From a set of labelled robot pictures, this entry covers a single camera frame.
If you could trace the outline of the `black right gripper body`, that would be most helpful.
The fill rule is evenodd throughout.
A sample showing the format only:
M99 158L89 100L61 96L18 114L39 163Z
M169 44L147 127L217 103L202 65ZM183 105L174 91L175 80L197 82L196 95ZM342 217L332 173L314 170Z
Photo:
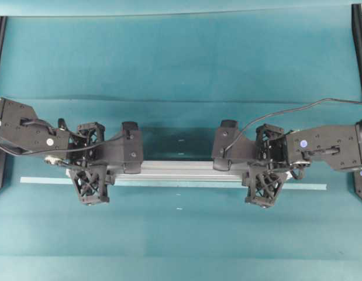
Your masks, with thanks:
M243 163L248 166L265 167L276 172L288 171L285 132L282 146L268 146L269 144L269 141L265 141L264 146L256 146L256 139L250 140L241 136L230 148L232 165Z

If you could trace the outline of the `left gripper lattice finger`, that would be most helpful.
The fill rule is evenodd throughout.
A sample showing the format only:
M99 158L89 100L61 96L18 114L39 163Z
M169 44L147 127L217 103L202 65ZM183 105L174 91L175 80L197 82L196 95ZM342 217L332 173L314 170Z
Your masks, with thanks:
M77 133L84 137L85 146L104 141L105 127L97 122L90 122L77 126Z
M90 166L82 170L71 169L70 178L82 204L109 203L107 188L109 176L106 166Z

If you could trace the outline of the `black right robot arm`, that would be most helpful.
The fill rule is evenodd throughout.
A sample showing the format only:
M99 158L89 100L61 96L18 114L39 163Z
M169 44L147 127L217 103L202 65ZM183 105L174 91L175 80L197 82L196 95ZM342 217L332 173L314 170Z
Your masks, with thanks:
M289 132L269 124L259 126L254 158L243 171L242 184L248 188L245 202L272 207L288 178L303 179L314 161L339 172L362 170L362 120Z

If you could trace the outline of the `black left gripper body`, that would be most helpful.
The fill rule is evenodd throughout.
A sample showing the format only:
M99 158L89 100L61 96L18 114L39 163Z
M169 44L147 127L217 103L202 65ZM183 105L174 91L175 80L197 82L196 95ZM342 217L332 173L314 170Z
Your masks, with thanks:
M69 133L68 147L66 153L65 167L67 174L70 175L71 169L82 170L90 166L104 165L107 174L113 175L123 170L123 134L122 131L104 141L85 146L84 137L77 131Z

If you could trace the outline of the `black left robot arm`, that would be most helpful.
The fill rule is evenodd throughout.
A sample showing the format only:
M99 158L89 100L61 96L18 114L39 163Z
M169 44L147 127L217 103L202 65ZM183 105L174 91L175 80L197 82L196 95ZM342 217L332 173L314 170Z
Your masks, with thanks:
M39 156L44 162L68 170L78 199L85 205L108 203L108 185L114 183L108 165L98 159L105 127L97 122L68 129L64 119L53 126L34 109L0 98L0 150L14 156Z

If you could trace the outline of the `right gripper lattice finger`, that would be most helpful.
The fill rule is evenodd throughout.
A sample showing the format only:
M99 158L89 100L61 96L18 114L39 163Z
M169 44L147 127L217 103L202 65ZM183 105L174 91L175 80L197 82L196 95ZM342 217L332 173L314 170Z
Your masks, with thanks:
M269 141L268 146L283 145L284 129L264 124L256 128L256 146L264 146L265 141Z
M264 167L250 166L242 174L242 185L248 188L245 203L263 208L274 206L286 180L286 173L269 172Z

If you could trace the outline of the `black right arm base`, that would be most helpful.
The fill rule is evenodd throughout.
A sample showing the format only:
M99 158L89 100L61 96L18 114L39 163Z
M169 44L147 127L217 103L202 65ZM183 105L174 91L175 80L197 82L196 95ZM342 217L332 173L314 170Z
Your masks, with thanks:
M362 200L362 170L354 172L354 191Z

